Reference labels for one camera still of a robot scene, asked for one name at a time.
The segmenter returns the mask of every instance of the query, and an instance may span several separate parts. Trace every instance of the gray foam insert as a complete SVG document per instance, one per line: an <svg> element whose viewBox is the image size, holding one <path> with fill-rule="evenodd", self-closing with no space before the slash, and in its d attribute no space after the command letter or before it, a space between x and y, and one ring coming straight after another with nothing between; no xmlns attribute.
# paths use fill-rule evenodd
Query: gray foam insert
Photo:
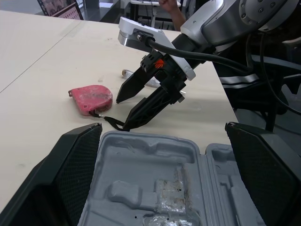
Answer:
<svg viewBox="0 0 301 226"><path fill-rule="evenodd" d="M263 226L229 145L108 132L79 226Z"/></svg>

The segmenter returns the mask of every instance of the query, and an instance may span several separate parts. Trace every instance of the person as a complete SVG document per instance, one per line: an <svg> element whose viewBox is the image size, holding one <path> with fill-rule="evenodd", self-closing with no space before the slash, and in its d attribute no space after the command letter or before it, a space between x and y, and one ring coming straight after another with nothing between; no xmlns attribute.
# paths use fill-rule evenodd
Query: person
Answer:
<svg viewBox="0 0 301 226"><path fill-rule="evenodd" d="M190 4L195 4L195 10L196 12L202 5L204 5L209 0L196 0L194 2L190 2ZM159 0L160 6L169 13L173 23L174 23L174 29L176 31L180 30L180 27L185 23L184 15L181 13L176 0Z"/></svg>

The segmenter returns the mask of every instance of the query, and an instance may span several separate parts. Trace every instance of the tool case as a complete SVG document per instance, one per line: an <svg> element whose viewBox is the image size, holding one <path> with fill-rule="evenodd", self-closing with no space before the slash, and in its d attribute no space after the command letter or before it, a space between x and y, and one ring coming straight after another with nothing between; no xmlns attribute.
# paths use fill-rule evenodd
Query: tool case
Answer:
<svg viewBox="0 0 301 226"><path fill-rule="evenodd" d="M301 159L275 134L227 123L232 146L112 131L64 134L0 226L299 226Z"/></svg>

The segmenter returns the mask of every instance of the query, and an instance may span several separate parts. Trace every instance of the white table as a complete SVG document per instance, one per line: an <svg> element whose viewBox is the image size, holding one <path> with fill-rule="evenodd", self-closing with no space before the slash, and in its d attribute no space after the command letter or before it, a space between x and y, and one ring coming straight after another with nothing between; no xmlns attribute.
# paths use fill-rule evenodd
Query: white table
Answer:
<svg viewBox="0 0 301 226"><path fill-rule="evenodd" d="M155 20L157 15L157 6L160 6L158 1L138 1L138 0L131 0L131 8L130 8L130 19L138 21L138 14L139 14L139 6L151 6L153 7L152 13L154 15L151 15L151 26L155 26Z"/></svg>
<svg viewBox="0 0 301 226"><path fill-rule="evenodd" d="M78 24L79 21L28 14L16 16L16 13L1 11L0 92Z"/></svg>
<svg viewBox="0 0 301 226"><path fill-rule="evenodd" d="M13 14L15 18L24 16ZM38 32L43 25L41 17L28 16L31 24L27 27L34 30L36 39L44 37ZM49 19L56 33L65 32L60 26L65 21L74 23L67 19ZM117 24L81 21L51 49L44 47L42 57L25 72L16 72L17 77L20 76L0 93L0 211L63 133L99 121L81 116L68 91L101 84L107 86L116 98L124 82L121 71L135 71L139 67L145 53L120 45L118 33ZM166 31L166 34L172 40L179 33ZM23 39L20 36L13 38L11 46ZM29 45L32 51L41 48L31 42ZM3 60L5 65L10 58L6 60L4 57ZM0 83L3 72L0 67ZM202 153L210 143L229 144L224 125L236 121L236 117L215 69L207 62L195 72L197 77L186 82L184 91L187 94L182 103L169 105L147 125L133 131L187 138L194 141ZM146 87L134 98L118 105L114 103L105 115L125 121L131 108L153 91L153 88ZM104 121L103 133L110 130L114 130L113 127Z"/></svg>

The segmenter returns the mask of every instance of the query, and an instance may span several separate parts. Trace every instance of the orange component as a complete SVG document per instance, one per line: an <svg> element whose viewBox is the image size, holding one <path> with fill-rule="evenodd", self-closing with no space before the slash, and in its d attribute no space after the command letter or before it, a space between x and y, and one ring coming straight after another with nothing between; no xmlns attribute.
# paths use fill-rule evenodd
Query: orange component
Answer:
<svg viewBox="0 0 301 226"><path fill-rule="evenodd" d="M159 59L159 60L157 60L157 61L154 63L155 68L162 68L164 64L165 64L165 63L164 63L164 61L163 61L162 59Z"/></svg>

